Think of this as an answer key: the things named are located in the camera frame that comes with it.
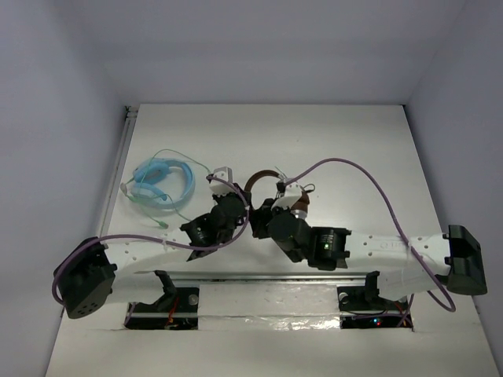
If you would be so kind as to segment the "brown silver headphones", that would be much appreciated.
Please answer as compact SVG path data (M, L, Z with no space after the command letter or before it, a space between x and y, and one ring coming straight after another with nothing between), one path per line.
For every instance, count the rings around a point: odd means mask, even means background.
M275 200L278 197L277 183L284 178L289 178L289 177L283 171L279 170L277 167L274 169L259 170L259 171L255 172L246 181L246 183L244 185L244 191L252 194L254 187L259 182L269 179L274 183L274 190L275 190L275 193L270 198ZM315 185L308 184L308 185L301 185L301 186L303 188L302 198L297 203L295 203L291 209L287 209L287 210L289 210L295 217L306 220L307 215L308 215L308 211L309 211L309 206L310 206L310 194L315 190Z

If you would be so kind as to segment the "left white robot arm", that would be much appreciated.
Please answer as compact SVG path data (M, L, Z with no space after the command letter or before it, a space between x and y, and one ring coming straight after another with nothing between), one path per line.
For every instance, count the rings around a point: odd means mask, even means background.
M221 182L211 211L163 236L114 234L83 240L54 270L52 295L70 319L104 305L150 302L157 309L174 303L163 265L203 258L235 242L249 220L251 195Z

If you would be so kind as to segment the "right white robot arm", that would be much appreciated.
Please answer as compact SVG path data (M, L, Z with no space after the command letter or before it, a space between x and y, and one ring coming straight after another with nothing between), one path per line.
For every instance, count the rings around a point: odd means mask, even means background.
M294 263L321 271L360 269L365 272L362 297L379 309L403 296L431 291L439 285L457 295L487 293L481 246L463 225L450 225L434 236L367 235L345 228L309 226L306 212L266 199L250 215L252 235L271 239Z

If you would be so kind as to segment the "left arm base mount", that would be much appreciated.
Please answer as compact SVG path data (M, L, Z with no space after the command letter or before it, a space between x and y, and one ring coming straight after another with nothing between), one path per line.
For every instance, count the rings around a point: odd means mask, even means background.
M155 270L163 294L153 303L128 304L123 326L128 330L189 331L198 329L198 287L176 287L165 271Z

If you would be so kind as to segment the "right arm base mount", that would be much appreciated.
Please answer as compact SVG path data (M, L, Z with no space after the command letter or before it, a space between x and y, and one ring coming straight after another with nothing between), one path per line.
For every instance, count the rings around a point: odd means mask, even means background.
M363 285L337 288L340 326L343 330L413 329L409 299L392 301L381 298L377 287L379 276L380 272L372 272L365 277Z

